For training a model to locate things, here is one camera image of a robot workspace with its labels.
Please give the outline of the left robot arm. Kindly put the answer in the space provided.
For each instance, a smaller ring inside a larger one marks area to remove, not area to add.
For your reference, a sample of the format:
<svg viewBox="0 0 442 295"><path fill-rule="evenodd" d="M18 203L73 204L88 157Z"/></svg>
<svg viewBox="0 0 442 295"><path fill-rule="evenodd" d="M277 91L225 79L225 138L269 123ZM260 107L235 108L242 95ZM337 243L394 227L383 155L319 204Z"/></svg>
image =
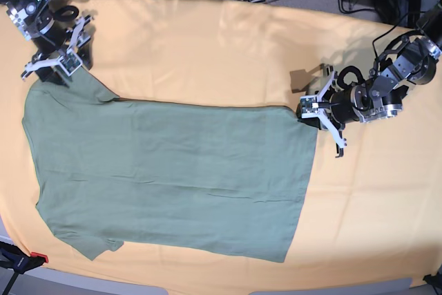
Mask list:
<svg viewBox="0 0 442 295"><path fill-rule="evenodd" d="M325 94L326 114L338 129L350 122L396 117L409 86L432 81L441 56L441 4L424 13L416 28L397 36L377 55L369 76L355 66L342 69Z"/></svg>

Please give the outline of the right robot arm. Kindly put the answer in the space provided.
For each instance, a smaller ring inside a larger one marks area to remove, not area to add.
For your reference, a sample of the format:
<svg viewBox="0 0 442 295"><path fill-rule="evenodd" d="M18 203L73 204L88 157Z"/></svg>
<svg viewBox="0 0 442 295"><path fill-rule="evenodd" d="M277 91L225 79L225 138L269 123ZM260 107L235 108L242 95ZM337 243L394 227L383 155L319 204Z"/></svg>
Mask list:
<svg viewBox="0 0 442 295"><path fill-rule="evenodd" d="M6 6L12 23L37 48L22 79L35 73L43 82L65 86L74 72L92 68L92 36L85 30L92 16L81 16L72 5L53 11L50 0L7 0Z"/></svg>

